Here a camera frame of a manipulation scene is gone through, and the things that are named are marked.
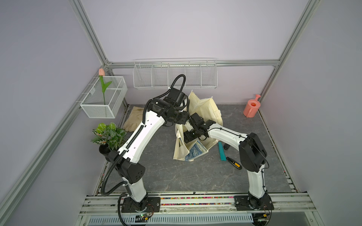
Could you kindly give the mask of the cream starry night tote bag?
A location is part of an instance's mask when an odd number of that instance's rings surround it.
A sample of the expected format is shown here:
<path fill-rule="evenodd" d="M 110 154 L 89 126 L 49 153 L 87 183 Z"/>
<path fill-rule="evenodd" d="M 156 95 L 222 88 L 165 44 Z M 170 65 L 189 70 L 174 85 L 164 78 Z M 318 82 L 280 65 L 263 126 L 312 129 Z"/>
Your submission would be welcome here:
<path fill-rule="evenodd" d="M 218 143 L 207 131 L 212 123 L 223 125 L 222 114 L 213 98 L 200 99 L 194 92 L 189 94 L 189 117 L 185 124 L 176 124 L 176 143 L 173 159 L 192 162 L 208 153 Z"/>

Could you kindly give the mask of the teal art knife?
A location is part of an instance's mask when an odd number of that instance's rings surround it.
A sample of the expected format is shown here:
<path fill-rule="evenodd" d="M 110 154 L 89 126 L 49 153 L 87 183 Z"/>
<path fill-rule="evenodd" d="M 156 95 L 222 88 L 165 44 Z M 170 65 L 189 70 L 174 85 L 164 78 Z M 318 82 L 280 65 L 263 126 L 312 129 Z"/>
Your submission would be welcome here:
<path fill-rule="evenodd" d="M 219 154 L 220 154 L 221 161 L 227 161 L 226 155 L 224 153 L 224 147 L 223 147 L 221 141 L 218 142 L 218 149 L 219 149 Z"/>

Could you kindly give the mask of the black yellow utility knife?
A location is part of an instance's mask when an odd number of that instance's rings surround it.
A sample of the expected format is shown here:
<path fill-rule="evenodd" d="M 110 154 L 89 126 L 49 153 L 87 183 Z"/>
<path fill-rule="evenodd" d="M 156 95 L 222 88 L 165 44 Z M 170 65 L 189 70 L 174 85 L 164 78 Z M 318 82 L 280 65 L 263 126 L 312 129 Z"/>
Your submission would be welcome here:
<path fill-rule="evenodd" d="M 241 164 L 239 164 L 238 162 L 236 162 L 236 161 L 233 160 L 232 158 L 226 157 L 226 160 L 227 160 L 232 166 L 234 166 L 235 168 L 237 168 L 237 169 L 239 169 L 239 170 L 242 169 Z"/>

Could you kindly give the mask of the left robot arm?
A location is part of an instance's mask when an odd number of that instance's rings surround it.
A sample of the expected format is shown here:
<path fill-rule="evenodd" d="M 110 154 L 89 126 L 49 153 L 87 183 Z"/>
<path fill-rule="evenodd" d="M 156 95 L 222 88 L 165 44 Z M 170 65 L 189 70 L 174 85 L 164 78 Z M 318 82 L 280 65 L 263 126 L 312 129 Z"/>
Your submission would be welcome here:
<path fill-rule="evenodd" d="M 155 206 L 148 198 L 144 187 L 143 175 L 145 167 L 139 163 L 140 157 L 157 130 L 168 122 L 185 124 L 189 119 L 189 98 L 181 95 L 178 98 L 150 99 L 142 112 L 142 119 L 136 131 L 118 150 L 103 152 L 102 154 L 111 163 L 101 184 L 101 195 L 108 196 L 120 186 L 125 186 L 127 193 L 122 193 L 125 212 L 154 211 Z M 113 170 L 117 170 L 122 181 L 109 190 L 106 185 Z"/>

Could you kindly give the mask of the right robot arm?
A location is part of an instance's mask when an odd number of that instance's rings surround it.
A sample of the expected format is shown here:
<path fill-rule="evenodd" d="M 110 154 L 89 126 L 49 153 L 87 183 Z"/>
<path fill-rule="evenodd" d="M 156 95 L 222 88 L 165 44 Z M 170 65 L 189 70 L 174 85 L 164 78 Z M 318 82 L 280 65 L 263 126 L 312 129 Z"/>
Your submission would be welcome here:
<path fill-rule="evenodd" d="M 266 150 L 255 133 L 245 134 L 227 129 L 213 120 L 204 121 L 198 114 L 189 116 L 183 133 L 185 143 L 202 136 L 217 139 L 239 151 L 240 164 L 247 170 L 249 189 L 247 195 L 235 196 L 239 211 L 273 211 L 274 206 L 265 186 L 264 169 Z"/>

